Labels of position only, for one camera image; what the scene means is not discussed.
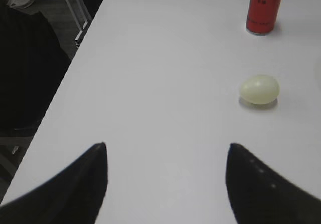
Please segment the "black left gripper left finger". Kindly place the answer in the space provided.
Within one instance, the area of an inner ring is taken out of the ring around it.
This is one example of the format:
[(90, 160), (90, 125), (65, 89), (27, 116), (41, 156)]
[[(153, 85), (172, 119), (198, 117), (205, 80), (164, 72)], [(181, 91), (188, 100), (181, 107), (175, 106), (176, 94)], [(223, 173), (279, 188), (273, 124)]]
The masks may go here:
[(107, 148), (102, 142), (42, 185), (1, 206), (1, 223), (95, 223), (107, 185)]

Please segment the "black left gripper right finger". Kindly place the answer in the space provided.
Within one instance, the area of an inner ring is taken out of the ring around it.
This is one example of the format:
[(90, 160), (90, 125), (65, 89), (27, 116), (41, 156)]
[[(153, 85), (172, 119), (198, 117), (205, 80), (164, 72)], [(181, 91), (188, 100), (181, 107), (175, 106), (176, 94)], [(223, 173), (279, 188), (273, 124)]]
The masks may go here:
[(237, 223), (320, 223), (320, 199), (279, 175), (241, 144), (230, 144), (225, 184)]

